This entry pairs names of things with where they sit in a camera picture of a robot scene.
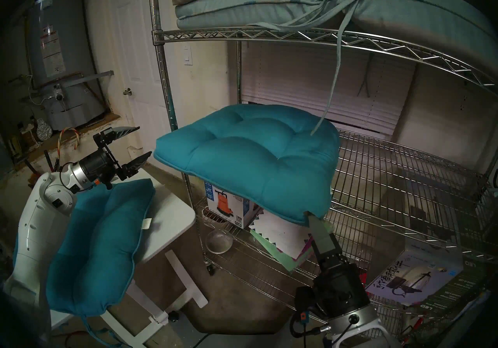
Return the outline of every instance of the orange pump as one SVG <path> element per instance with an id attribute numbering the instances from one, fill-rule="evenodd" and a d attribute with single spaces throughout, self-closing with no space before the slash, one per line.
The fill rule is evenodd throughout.
<path id="1" fill-rule="evenodd" d="M 222 191 L 215 190 L 218 193 L 218 206 L 216 207 L 221 214 L 226 215 L 227 217 L 233 217 L 233 211 L 228 207 L 228 197 Z"/>

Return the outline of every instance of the concrete floor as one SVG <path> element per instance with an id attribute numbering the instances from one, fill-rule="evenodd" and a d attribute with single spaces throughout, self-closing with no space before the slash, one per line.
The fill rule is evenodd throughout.
<path id="1" fill-rule="evenodd" d="M 145 165 L 144 169 L 175 195 L 188 202 L 182 180 L 151 165 Z M 204 183 L 197 178 L 191 178 L 191 182 L 195 185 L 193 193 L 197 202 L 204 195 Z M 203 237 L 209 231 L 208 227 L 201 226 Z M 218 334 L 276 333 L 288 322 L 292 310 L 286 306 L 261 294 L 226 271 L 218 269 L 214 276 L 208 274 L 202 259 L 195 225 L 164 251 L 169 249 L 174 250 L 178 259 L 209 301 L 208 305 L 202 309 L 199 309 L 193 301 L 182 308 L 182 312 L 187 315 L 198 331 Z M 164 309 L 184 291 L 183 284 L 174 273 L 163 252 L 146 264 L 137 265 L 134 279 L 138 286 L 160 308 Z M 110 312 L 134 334 L 149 324 L 149 313 L 128 295 L 125 295 L 120 304 L 111 307 Z M 92 317 L 88 321 L 94 330 L 106 327 L 106 323 L 100 317 Z M 61 330 L 55 330 L 53 335 L 84 329 L 81 320 L 73 318 L 69 321 L 69 325 L 64 326 Z M 108 337 L 103 337 L 103 339 L 113 342 Z M 54 342 L 63 346 L 64 338 L 54 337 Z M 180 338 L 169 325 L 163 327 L 146 345 L 154 348 L 183 346 Z M 102 347 L 88 335 L 71 337 L 69 346 L 73 348 Z M 293 346 L 301 347 L 301 339 L 296 340 Z M 310 337 L 307 339 L 307 346 L 321 348 L 323 346 L 321 338 L 318 336 Z"/>

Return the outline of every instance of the cushion tag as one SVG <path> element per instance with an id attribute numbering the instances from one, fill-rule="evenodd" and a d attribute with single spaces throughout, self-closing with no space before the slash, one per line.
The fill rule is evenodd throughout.
<path id="1" fill-rule="evenodd" d="M 142 222 L 142 230 L 147 230 L 150 227 L 150 223 L 152 222 L 152 218 L 146 218 Z"/>

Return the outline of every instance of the warning label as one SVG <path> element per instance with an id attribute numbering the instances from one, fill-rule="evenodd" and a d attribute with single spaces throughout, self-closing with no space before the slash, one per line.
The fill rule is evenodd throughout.
<path id="1" fill-rule="evenodd" d="M 66 71 L 59 34 L 53 30 L 52 25 L 43 28 L 43 35 L 40 37 L 40 48 L 47 77 L 56 76 Z"/>

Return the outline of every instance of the water heater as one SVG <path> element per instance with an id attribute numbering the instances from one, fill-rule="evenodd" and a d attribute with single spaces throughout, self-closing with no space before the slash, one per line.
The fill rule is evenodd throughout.
<path id="1" fill-rule="evenodd" d="M 82 0 L 38 0 L 28 12 L 33 84 L 53 130 L 81 126 L 105 111 L 83 12 Z"/>

